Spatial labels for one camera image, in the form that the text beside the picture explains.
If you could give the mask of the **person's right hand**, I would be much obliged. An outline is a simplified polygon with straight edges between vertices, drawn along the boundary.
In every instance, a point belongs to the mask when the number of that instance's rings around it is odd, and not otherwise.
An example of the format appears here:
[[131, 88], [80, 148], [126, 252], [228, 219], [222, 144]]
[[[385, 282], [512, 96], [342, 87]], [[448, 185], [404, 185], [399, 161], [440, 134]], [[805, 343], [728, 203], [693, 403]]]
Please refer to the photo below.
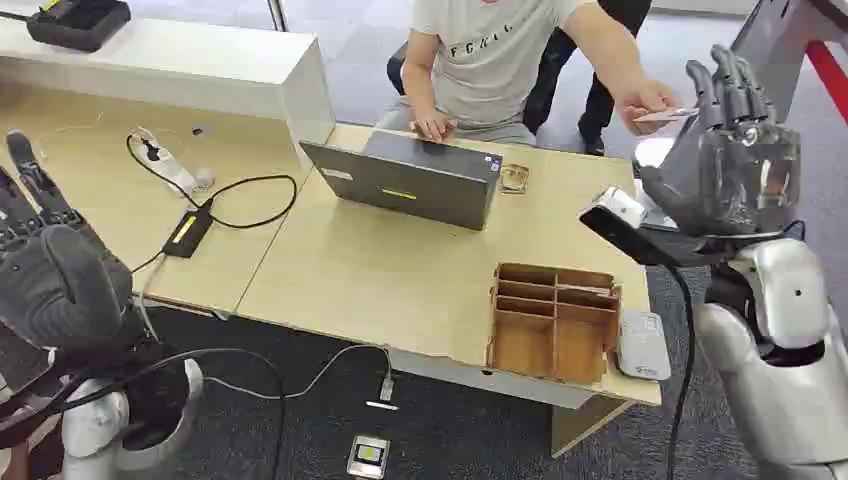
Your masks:
[[436, 143], [447, 141], [457, 127], [458, 122], [455, 119], [437, 110], [414, 113], [409, 122], [410, 130], [418, 137]]

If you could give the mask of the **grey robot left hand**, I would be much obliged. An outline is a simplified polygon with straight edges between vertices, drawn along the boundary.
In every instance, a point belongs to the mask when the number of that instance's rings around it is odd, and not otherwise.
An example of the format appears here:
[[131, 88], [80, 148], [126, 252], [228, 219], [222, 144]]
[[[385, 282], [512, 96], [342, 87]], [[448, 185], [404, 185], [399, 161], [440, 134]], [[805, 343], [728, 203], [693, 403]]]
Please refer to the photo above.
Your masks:
[[147, 337], [133, 305], [133, 276], [70, 205], [36, 159], [30, 139], [5, 136], [1, 171], [1, 372], [33, 377], [37, 354], [88, 360]]

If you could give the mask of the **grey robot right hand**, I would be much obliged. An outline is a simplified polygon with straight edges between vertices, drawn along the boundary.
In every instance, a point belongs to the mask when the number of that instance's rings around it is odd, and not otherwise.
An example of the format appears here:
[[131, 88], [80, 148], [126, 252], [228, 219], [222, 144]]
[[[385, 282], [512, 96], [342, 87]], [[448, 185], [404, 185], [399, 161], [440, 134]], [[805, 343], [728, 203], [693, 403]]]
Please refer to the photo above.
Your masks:
[[710, 55], [715, 71], [686, 64], [698, 107], [687, 181], [644, 165], [642, 188], [689, 237], [776, 234], [793, 220], [800, 196], [800, 135], [778, 119], [747, 60], [719, 44]]

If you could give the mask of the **person's left hand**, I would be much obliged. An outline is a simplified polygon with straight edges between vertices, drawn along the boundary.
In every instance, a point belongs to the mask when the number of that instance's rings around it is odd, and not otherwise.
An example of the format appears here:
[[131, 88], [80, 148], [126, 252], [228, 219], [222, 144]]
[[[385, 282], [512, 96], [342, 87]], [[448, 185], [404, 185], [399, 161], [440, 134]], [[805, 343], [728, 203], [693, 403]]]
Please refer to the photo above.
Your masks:
[[669, 124], [669, 121], [639, 121], [639, 118], [681, 107], [678, 96], [669, 87], [647, 79], [616, 93], [614, 99], [625, 126], [636, 136], [654, 134]]

